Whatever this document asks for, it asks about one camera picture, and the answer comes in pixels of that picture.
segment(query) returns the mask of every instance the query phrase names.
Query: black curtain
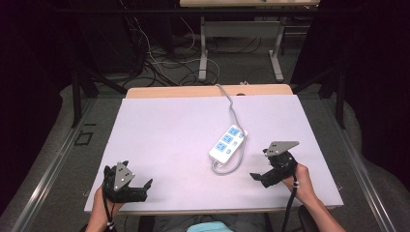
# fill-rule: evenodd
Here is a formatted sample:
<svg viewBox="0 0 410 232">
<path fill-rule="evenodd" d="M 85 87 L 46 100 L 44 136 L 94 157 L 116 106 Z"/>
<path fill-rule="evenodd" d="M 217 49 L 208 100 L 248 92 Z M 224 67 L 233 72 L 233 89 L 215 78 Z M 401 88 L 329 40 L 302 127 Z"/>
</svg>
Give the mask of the black curtain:
<svg viewBox="0 0 410 232">
<path fill-rule="evenodd" d="M 0 9 L 3 213 L 42 149 L 71 78 L 38 1 L 8 1 Z"/>
<path fill-rule="evenodd" d="M 322 0 L 319 7 L 354 9 L 364 2 Z M 346 100 L 362 129 L 363 155 L 410 189 L 410 5 L 367 2 L 359 17 L 312 22 L 292 82 L 304 83 L 339 61 L 347 64 Z"/>
</svg>

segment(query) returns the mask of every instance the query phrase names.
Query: metal bar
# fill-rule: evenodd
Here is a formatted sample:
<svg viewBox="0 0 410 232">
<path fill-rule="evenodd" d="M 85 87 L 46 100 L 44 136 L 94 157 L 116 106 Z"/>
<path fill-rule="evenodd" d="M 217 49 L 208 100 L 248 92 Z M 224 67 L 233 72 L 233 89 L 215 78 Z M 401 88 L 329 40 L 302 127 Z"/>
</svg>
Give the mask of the metal bar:
<svg viewBox="0 0 410 232">
<path fill-rule="evenodd" d="M 182 9 L 145 9 L 145 10 L 84 10 L 84 9 L 51 9 L 59 15 L 133 15 L 133 16 L 308 16 L 308 17 L 351 17 L 358 15 L 357 9 L 256 9 L 256 8 L 182 8 Z"/>
<path fill-rule="evenodd" d="M 346 153 L 348 155 L 348 160 L 350 161 L 350 165 L 353 169 L 353 172 L 356 175 L 356 178 L 359 182 L 359 185 L 362 188 L 362 191 L 365 195 L 367 203 L 370 209 L 373 211 L 374 218 L 376 219 L 377 223 L 381 231 L 383 232 L 391 232 L 396 231 L 395 226 L 390 219 L 389 215 L 387 214 L 385 207 L 377 193 L 376 188 L 374 187 L 373 183 L 371 182 L 368 172 L 366 169 L 365 164 L 362 161 L 362 158 L 354 148 L 352 142 L 347 135 L 346 130 L 342 130 L 338 124 L 338 121 L 334 118 L 334 108 L 332 105 L 332 100 L 323 100 L 322 101 L 328 115 L 332 120 L 336 130 L 338 131 L 342 142 L 344 143 L 344 147 L 346 148 Z"/>
<path fill-rule="evenodd" d="M 81 118 L 79 125 L 82 124 L 86 115 L 91 111 L 96 100 L 88 100 L 84 105 L 84 117 Z M 60 151 L 56 154 L 51 164 L 48 166 L 48 169 L 45 171 L 42 179 L 37 185 L 36 189 L 33 191 L 33 194 L 30 197 L 27 205 L 20 214 L 20 217 L 15 223 L 15 226 L 12 229 L 12 232 L 24 232 L 29 231 L 30 226 L 36 218 L 37 213 L 42 207 L 45 198 L 48 196 L 49 191 L 51 190 L 54 181 L 57 179 L 58 174 L 60 173 L 61 168 L 64 165 L 65 160 L 70 149 L 73 146 L 73 140 L 79 134 L 79 129 L 81 126 L 77 126 L 74 129 L 70 130 L 66 141 L 61 147 Z"/>
</svg>

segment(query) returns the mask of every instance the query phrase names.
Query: metal frame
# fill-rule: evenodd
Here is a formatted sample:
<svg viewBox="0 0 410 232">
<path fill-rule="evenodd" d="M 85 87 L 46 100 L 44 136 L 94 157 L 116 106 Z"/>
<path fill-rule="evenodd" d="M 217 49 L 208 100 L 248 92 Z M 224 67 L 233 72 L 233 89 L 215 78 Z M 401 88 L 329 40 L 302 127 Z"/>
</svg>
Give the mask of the metal frame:
<svg viewBox="0 0 410 232">
<path fill-rule="evenodd" d="M 201 17 L 201 59 L 199 64 L 199 81 L 205 81 L 206 68 L 208 59 L 208 50 L 206 49 L 207 37 L 261 37 L 275 38 L 273 50 L 269 50 L 272 68 L 277 82 L 283 82 L 278 52 L 280 42 L 283 37 L 283 31 L 286 18 L 282 17 L 280 21 L 205 21 Z"/>
</svg>

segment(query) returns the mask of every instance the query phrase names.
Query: power cord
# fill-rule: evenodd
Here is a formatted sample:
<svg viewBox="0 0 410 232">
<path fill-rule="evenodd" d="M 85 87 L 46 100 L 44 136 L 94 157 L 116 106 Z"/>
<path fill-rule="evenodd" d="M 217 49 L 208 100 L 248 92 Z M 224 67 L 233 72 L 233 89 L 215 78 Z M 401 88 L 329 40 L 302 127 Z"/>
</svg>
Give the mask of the power cord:
<svg viewBox="0 0 410 232">
<path fill-rule="evenodd" d="M 243 157 L 244 157 L 245 147 L 246 147 L 246 144 L 247 144 L 247 135 L 245 134 L 245 130 L 242 128 L 241 124 L 239 123 L 238 117 L 236 116 L 236 112 L 235 112 L 235 110 L 233 109 L 233 100 L 229 97 L 229 95 L 226 93 L 226 91 L 223 89 L 223 87 L 222 87 L 221 85 L 216 84 L 216 86 L 218 86 L 218 87 L 220 88 L 220 90 L 221 90 L 221 91 L 226 95 L 226 97 L 229 99 L 229 102 L 230 102 L 229 109 L 230 109 L 230 111 L 231 111 L 232 114 L 233 114 L 233 117 L 234 117 L 234 119 L 235 119 L 235 124 L 238 126 L 238 128 L 239 128 L 239 129 L 242 131 L 242 133 L 244 134 L 244 140 L 243 140 L 243 142 L 242 142 L 241 155 L 239 156 L 239 160 L 237 161 L 237 163 L 235 164 L 235 166 L 234 166 L 233 168 L 231 168 L 231 169 L 228 170 L 228 171 L 221 172 L 221 171 L 218 170 L 218 167 L 220 166 L 220 165 L 218 164 L 218 162 L 217 162 L 217 161 L 214 161 L 214 162 L 212 163 L 212 170 L 214 170 L 214 172 L 215 172 L 217 175 L 223 176 L 223 175 L 231 174 L 231 173 L 234 172 L 236 169 L 238 169 L 238 167 L 241 165 L 242 159 L 243 159 Z"/>
<path fill-rule="evenodd" d="M 286 211 L 284 213 L 284 220 L 283 220 L 283 225 L 282 225 L 282 229 L 281 232 L 285 232 L 286 231 L 286 225 L 287 225 L 287 221 L 289 220 L 289 215 L 290 215 L 290 208 L 292 207 L 293 204 L 293 200 L 296 197 L 296 193 L 298 191 L 299 188 L 299 182 L 298 179 L 296 178 L 295 173 L 293 174 L 293 189 L 292 189 L 292 193 L 290 194 L 289 197 L 289 201 L 287 202 L 287 206 L 286 206 Z"/>
</svg>

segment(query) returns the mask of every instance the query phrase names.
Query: aluminum rail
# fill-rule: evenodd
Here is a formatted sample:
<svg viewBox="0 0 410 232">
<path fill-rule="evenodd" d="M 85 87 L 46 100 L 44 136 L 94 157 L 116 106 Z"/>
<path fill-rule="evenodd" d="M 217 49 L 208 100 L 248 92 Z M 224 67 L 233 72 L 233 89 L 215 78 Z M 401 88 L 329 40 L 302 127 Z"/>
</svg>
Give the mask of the aluminum rail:
<svg viewBox="0 0 410 232">
<path fill-rule="evenodd" d="M 311 17 L 352 17 L 363 12 L 365 6 L 356 9 L 256 9 L 256 8 L 181 8 L 181 9 L 144 9 L 144 10 L 51 10 L 59 15 L 121 15 L 121 16 L 311 16 Z"/>
</svg>

